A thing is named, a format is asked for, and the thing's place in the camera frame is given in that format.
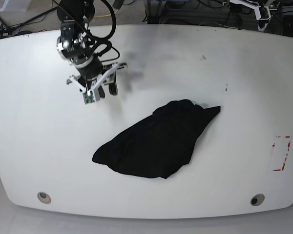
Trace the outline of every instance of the floor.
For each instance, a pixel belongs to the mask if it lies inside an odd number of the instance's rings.
[[[107,0],[111,5],[114,0]],[[131,3],[132,0],[125,0],[124,4]],[[32,0],[26,12],[0,12],[0,17],[9,25],[22,23],[48,9],[51,8],[51,0]],[[107,7],[100,1],[94,0],[95,16],[103,16],[109,14]],[[117,24],[142,24],[145,17],[144,2],[141,0],[135,1],[133,4],[123,6],[117,13]],[[55,30],[60,28],[61,22],[57,17],[56,11],[49,13],[42,22],[30,24],[22,27],[23,30],[38,32],[40,30]],[[110,17],[95,18],[90,22],[90,26],[110,25]]]

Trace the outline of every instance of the table surface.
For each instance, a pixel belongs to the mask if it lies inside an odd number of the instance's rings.
[[[92,28],[98,36],[109,30]],[[78,72],[58,55],[59,34],[0,40],[0,177],[13,203],[125,218],[237,215],[293,203],[292,38],[118,26],[112,42],[128,63],[117,74],[119,95],[84,105],[66,85]],[[118,133],[185,98],[222,111],[197,140],[191,163],[169,179],[121,175],[91,161]],[[38,192],[52,202],[41,203]],[[265,201],[254,207],[256,194]]]

